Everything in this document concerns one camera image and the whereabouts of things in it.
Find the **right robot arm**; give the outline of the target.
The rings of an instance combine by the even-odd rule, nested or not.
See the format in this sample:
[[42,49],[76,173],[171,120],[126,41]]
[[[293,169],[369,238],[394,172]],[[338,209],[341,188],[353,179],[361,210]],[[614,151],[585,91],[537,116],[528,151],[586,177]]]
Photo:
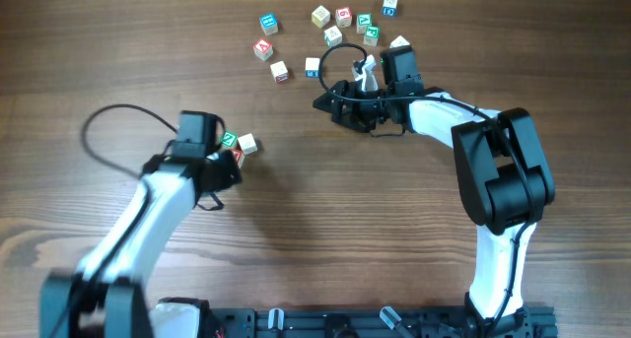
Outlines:
[[372,134],[387,120],[403,133],[433,138],[454,152],[459,196],[476,227],[476,267],[466,302],[492,334],[521,317],[528,242],[553,202],[555,184],[530,114],[459,101],[427,88],[411,46],[364,54],[354,78],[325,86],[314,100],[332,122]]

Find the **green Z wooden block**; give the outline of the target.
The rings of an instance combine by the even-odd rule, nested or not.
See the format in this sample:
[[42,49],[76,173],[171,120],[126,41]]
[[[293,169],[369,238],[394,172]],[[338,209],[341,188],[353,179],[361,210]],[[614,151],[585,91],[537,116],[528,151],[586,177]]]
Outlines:
[[238,136],[230,131],[225,131],[221,138],[221,144],[226,149],[236,149],[238,147]]

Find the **plain block yellow side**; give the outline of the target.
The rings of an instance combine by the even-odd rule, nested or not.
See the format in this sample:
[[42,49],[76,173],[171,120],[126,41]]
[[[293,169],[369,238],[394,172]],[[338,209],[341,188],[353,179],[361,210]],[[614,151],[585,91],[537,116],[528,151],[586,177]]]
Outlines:
[[238,143],[241,148],[241,151],[245,155],[250,155],[258,151],[256,140],[251,133],[240,136],[238,138]]

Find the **red M wooden block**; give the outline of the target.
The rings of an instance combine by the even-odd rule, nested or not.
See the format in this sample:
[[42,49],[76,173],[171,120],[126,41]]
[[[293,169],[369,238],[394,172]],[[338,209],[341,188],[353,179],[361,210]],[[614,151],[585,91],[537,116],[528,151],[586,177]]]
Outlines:
[[239,168],[241,168],[245,161],[245,154],[241,150],[232,149],[233,156]]

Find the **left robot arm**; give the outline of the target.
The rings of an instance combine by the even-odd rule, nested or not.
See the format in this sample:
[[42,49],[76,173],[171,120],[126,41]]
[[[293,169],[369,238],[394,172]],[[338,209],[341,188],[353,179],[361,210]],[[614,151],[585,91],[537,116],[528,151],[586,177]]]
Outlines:
[[51,273],[40,292],[42,337],[222,337],[204,300],[170,298],[148,309],[144,291],[167,242],[204,196],[241,182],[222,147],[224,120],[184,111],[175,138],[138,173],[134,197],[72,274]]

